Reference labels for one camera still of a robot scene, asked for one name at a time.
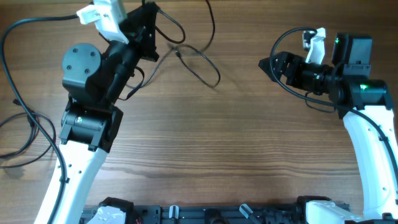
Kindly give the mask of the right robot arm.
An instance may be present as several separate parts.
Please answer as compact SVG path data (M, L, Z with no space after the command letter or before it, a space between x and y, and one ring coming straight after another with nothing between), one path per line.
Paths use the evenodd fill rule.
M323 64L325 30L304 27L306 57L271 50L259 67L282 88L324 113L338 113L351 138L363 188L363 213L355 215L325 197L300 197L293 222L396 223L397 140L392 97L372 80L368 35L336 35L332 63Z

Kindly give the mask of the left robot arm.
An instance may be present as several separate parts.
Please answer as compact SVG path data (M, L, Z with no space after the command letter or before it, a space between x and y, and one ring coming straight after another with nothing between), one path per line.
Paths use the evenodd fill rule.
M157 61L158 6L148 2L126 12L121 1L94 1L80 9L82 24L94 23L108 48L77 44L63 56L62 85L68 103L59 135L58 160L36 223L78 223L88 192L109 154L123 112L116 106L140 60Z

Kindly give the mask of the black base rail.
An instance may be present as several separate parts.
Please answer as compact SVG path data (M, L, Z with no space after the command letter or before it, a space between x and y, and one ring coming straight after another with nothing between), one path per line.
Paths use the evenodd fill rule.
M299 196L294 203L275 203L264 206L179 207L172 205L134 205L132 202L108 197L98 206L82 211L80 223L99 219L100 208L114 205L126 212L124 223L305 223L305 204L311 200L331 199L324 196Z

